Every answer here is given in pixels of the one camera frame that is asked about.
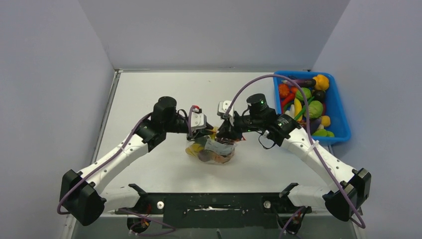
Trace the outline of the toy yellow mango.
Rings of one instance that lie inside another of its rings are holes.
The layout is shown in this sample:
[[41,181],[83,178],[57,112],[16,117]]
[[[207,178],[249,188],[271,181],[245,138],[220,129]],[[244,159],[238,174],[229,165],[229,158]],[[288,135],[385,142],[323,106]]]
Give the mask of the toy yellow mango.
[[188,145],[185,153],[191,157],[199,158],[200,153],[204,150],[204,146],[198,143]]

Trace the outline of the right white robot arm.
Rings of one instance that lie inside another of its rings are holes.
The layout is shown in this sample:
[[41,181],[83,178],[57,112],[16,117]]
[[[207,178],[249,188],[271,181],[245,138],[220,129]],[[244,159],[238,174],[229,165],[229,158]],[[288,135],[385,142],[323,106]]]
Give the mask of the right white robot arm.
[[278,114],[268,107],[264,94],[247,98],[248,115],[234,111],[231,101],[221,101],[217,114],[223,122],[216,136],[240,140],[246,132],[260,132],[304,162],[325,186],[303,186],[291,183],[280,198],[282,210],[291,213],[301,206],[328,210],[335,218],[347,222],[361,207],[370,192],[372,175],[364,168],[357,170],[333,156],[292,117]]

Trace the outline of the clear zip top bag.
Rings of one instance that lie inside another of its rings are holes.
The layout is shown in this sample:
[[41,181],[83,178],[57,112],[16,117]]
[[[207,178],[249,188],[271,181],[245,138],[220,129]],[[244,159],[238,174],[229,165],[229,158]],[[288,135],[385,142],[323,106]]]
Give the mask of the clear zip top bag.
[[235,148],[237,144],[241,141],[246,141],[245,137],[236,140],[217,138],[217,127],[214,127],[212,130],[208,129],[208,131],[211,132],[211,134],[188,140],[186,143],[186,148],[188,145],[193,143],[203,145],[205,151],[213,151],[216,154],[215,163],[213,164],[225,164],[230,162],[235,155]]

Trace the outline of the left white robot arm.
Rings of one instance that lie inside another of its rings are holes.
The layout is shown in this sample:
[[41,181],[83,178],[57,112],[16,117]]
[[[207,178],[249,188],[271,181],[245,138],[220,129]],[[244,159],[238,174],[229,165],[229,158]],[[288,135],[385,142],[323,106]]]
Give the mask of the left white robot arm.
[[135,206],[142,194],[136,185],[108,192],[105,188],[131,163],[162,143],[167,133],[188,132],[176,106],[174,98],[161,97],[153,111],[140,119],[117,147],[78,172],[67,171],[62,178],[57,212],[71,214],[88,226],[104,212]]

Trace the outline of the toy dark passion fruit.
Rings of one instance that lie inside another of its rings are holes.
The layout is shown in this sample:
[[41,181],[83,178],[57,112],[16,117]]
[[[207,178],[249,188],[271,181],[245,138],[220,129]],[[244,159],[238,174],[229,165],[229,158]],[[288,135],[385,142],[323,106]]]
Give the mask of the toy dark passion fruit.
[[200,151],[197,155],[198,159],[201,162],[213,164],[215,163],[215,156],[216,154],[213,151]]

